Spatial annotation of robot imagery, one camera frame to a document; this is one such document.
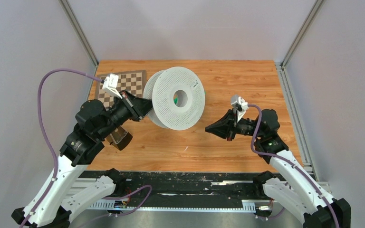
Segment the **grey cable spool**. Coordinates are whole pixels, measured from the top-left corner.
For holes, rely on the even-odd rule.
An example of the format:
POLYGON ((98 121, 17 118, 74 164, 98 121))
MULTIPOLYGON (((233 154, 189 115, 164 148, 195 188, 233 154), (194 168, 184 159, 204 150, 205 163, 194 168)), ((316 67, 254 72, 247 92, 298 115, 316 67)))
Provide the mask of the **grey cable spool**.
POLYGON ((152 75, 143 97, 153 109, 149 119, 157 126, 176 131, 193 127, 205 108, 205 90, 199 77, 190 69, 176 66, 152 75))

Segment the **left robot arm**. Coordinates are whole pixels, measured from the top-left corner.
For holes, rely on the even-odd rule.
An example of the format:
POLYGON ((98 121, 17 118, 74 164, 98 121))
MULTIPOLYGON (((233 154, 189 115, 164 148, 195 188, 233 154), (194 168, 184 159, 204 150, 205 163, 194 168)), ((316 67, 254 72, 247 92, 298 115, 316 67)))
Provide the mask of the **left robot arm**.
POLYGON ((153 108, 150 99, 124 90, 105 108, 97 99, 83 103, 76 114, 77 124, 66 138, 52 171, 33 201, 12 213, 14 221, 31 228, 67 228, 84 210, 110 195, 123 197, 126 178, 110 169, 93 184, 73 196, 68 192, 77 178, 104 148, 104 140, 128 120, 140 121, 153 108))

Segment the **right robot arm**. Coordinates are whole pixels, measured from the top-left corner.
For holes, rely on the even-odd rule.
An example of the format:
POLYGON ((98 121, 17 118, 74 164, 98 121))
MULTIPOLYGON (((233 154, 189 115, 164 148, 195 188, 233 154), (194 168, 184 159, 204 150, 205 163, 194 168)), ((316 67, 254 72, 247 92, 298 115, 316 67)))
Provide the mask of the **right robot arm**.
POLYGON ((288 210, 304 228, 349 228, 351 206, 344 199, 336 199, 322 188, 299 164, 288 146, 278 135, 278 116, 273 109, 259 112, 255 120, 239 119, 234 108, 205 131, 227 141, 237 134, 251 136, 250 147, 286 180, 282 183, 270 171, 253 178, 253 194, 271 198, 288 210))

